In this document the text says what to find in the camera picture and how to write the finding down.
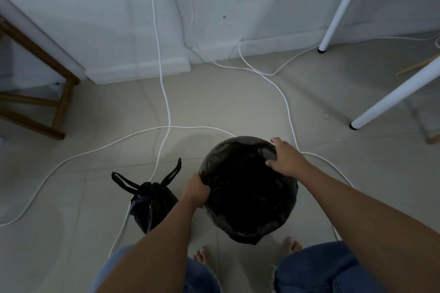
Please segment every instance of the beige floor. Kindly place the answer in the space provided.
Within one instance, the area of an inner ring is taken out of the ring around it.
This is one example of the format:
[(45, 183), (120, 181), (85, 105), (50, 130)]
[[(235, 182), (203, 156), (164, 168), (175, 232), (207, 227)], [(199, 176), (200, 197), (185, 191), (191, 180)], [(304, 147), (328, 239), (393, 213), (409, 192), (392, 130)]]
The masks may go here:
[[(286, 94), (303, 150), (336, 164), (365, 193), (440, 231), (440, 146), (424, 136), (440, 130), (440, 81), (432, 82), (363, 129), (349, 122), (402, 83), (394, 73), (435, 53), (431, 41), (369, 41), (307, 53), (273, 77)], [(282, 52), (249, 58), (272, 71), (294, 55)], [(292, 141), (286, 109), (275, 88), (261, 77), (196, 65), (164, 79), (174, 125), (215, 126), (237, 135)], [(50, 110), (33, 110), (41, 120)], [(0, 219), (13, 218), (61, 160), (103, 146), (132, 132), (166, 125), (159, 79), (109, 85), (84, 81), (75, 88), (63, 141), (0, 121)], [(49, 179), (29, 212), (0, 228), (0, 287), (9, 293), (85, 292), (105, 262), (130, 195), (110, 174), (141, 183), (149, 179), (164, 131), (137, 135), (102, 151), (75, 158)], [(171, 184), (179, 195), (203, 157), (227, 135), (212, 130), (173, 129), (155, 181), (183, 159)], [(321, 162), (319, 167), (337, 176)], [(288, 222), (257, 246), (230, 240), (202, 210), (193, 220), (188, 254), (208, 245), (217, 259), (225, 292), (267, 292), (271, 264), (286, 235), (304, 246), (334, 239), (324, 213), (300, 186)], [(142, 236), (130, 219), (121, 245)]]

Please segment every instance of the black plastic bag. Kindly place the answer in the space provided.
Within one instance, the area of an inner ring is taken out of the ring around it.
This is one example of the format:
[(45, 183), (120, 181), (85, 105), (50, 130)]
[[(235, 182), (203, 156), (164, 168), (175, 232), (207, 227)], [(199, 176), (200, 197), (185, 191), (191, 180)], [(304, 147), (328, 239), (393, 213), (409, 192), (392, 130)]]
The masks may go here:
[(205, 208), (213, 223), (237, 242), (257, 244), (281, 227), (295, 206), (297, 181), (267, 167), (275, 146), (241, 136), (209, 152), (199, 174), (211, 193)]
[(179, 158), (177, 166), (160, 184), (145, 182), (137, 185), (119, 173), (113, 172), (111, 174), (113, 181), (122, 189), (134, 194), (131, 200), (130, 214), (135, 217), (136, 223), (145, 234), (160, 224), (177, 203), (176, 196), (168, 189), (167, 185), (176, 177), (181, 168), (182, 160)]

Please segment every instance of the person's right arm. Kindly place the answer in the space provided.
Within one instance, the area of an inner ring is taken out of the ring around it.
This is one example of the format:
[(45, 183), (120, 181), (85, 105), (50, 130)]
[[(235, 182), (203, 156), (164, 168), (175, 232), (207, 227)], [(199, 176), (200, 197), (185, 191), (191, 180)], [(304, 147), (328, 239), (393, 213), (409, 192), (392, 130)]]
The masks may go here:
[(334, 179), (287, 142), (272, 138), (267, 165), (300, 181), (357, 260), (391, 292), (440, 291), (440, 235), (421, 222)]

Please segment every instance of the blue denim jeans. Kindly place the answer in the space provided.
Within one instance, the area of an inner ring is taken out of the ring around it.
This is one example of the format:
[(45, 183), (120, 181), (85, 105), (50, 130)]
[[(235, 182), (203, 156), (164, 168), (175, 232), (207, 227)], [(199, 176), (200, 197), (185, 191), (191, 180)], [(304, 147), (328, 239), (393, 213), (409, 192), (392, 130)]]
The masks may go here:
[[(99, 272), (91, 293), (132, 248), (126, 246), (111, 255)], [(341, 241), (308, 247), (284, 257), (274, 271), (272, 289), (276, 293), (385, 292)], [(220, 293), (221, 288), (210, 269), (188, 258), (183, 292)]]

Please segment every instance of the person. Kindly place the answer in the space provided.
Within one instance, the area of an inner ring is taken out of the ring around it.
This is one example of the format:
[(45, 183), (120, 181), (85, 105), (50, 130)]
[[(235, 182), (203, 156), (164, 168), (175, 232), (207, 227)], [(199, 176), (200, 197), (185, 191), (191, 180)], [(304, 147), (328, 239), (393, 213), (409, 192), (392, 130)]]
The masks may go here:
[[(343, 241), (302, 249), (291, 238), (272, 289), (292, 292), (438, 292), (440, 235), (421, 222), (334, 179), (286, 141), (272, 138), (276, 161), (266, 164), (302, 183)], [(202, 248), (187, 258), (191, 219), (210, 193), (198, 174), (155, 229), (114, 253), (98, 275), (96, 293), (218, 293)]]

